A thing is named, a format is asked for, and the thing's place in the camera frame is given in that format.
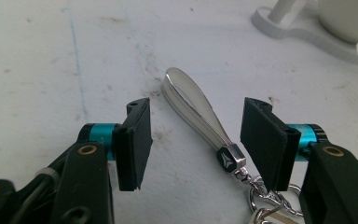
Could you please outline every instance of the blue pen mark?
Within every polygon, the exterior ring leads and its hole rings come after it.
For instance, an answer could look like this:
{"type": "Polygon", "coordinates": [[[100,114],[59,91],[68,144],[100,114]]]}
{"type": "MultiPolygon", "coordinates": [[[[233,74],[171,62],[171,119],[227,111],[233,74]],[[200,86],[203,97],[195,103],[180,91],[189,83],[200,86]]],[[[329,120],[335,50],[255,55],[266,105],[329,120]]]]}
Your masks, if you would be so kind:
{"type": "Polygon", "coordinates": [[[69,25],[71,28],[72,42],[74,44],[74,52],[75,52],[75,60],[76,60],[76,73],[77,73],[79,88],[80,88],[82,110],[83,110],[84,120],[88,123],[89,122],[89,112],[86,107],[86,97],[85,97],[85,91],[84,91],[82,67],[81,67],[80,55],[79,55],[79,50],[78,50],[77,38],[76,38],[76,29],[75,29],[74,20],[72,17],[72,11],[70,8],[70,6],[71,6],[70,1],[67,1],[67,5],[68,5],[68,7],[62,8],[61,12],[63,12],[63,13],[68,12],[68,16],[69,16],[69,25]]]}

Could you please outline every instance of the white object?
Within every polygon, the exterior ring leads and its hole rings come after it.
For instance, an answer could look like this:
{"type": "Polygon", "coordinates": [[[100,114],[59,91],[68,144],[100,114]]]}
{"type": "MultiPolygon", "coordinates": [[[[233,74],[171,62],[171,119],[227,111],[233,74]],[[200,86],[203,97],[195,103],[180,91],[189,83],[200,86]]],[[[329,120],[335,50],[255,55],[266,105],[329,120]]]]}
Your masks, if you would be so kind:
{"type": "Polygon", "coordinates": [[[358,0],[319,0],[322,25],[334,35],[358,42],[358,0]]]}
{"type": "Polygon", "coordinates": [[[343,61],[358,64],[358,43],[348,43],[326,31],[314,1],[279,0],[274,8],[258,8],[252,23],[270,37],[303,39],[343,61]]]}

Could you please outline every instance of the white table surface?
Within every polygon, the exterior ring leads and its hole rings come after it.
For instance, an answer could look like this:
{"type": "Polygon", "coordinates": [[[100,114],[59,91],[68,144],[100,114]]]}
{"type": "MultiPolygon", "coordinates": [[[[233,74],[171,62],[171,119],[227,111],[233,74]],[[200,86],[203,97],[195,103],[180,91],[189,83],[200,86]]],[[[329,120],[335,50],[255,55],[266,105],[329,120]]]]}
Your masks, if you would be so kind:
{"type": "MultiPolygon", "coordinates": [[[[246,223],[248,187],[161,94],[170,67],[199,84],[251,174],[240,142],[245,96],[272,103],[284,122],[321,125],[358,159],[358,65],[261,34],[250,17],[274,3],[0,1],[0,178],[24,187],[85,123],[122,122],[128,102],[150,97],[145,179],[135,192],[112,179],[116,223],[246,223]]],[[[296,164],[292,182],[301,185],[306,166],[296,164]]]]}

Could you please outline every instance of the metal keyring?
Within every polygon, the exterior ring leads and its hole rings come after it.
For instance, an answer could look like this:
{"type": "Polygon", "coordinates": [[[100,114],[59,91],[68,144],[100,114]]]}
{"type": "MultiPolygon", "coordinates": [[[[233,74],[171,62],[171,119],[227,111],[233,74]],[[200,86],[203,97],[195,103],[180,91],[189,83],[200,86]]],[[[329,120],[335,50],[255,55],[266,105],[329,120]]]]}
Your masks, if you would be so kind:
{"type": "MultiPolygon", "coordinates": [[[[297,185],[294,184],[289,184],[289,189],[296,193],[297,195],[300,194],[301,192],[301,188],[297,185]]],[[[250,188],[249,189],[249,204],[251,205],[251,211],[252,213],[257,210],[257,205],[255,204],[255,189],[254,188],[250,188]]],[[[303,217],[303,214],[301,212],[295,211],[295,210],[288,210],[289,213],[299,216],[299,217],[303,217]]]]}

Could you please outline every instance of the keychain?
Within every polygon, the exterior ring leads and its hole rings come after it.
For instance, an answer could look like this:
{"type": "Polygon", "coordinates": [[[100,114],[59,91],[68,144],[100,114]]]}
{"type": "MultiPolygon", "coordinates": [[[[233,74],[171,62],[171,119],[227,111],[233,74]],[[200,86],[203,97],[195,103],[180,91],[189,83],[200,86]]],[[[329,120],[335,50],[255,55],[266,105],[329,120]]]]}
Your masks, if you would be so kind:
{"type": "MultiPolygon", "coordinates": [[[[285,214],[302,219],[303,214],[293,209],[280,192],[267,190],[261,176],[252,177],[248,173],[245,168],[245,156],[239,147],[231,142],[208,99],[186,73],[178,68],[168,69],[162,81],[162,92],[172,108],[217,151],[216,158],[222,168],[234,174],[243,184],[250,186],[249,203],[254,213],[251,223],[297,223],[285,214]],[[272,204],[275,208],[257,209],[255,196],[272,204]],[[278,210],[283,211],[284,214],[276,213],[278,210]],[[266,218],[275,219],[266,222],[264,220],[266,218]]],[[[297,194],[300,192],[300,187],[296,185],[290,184],[289,189],[297,194]]]]}

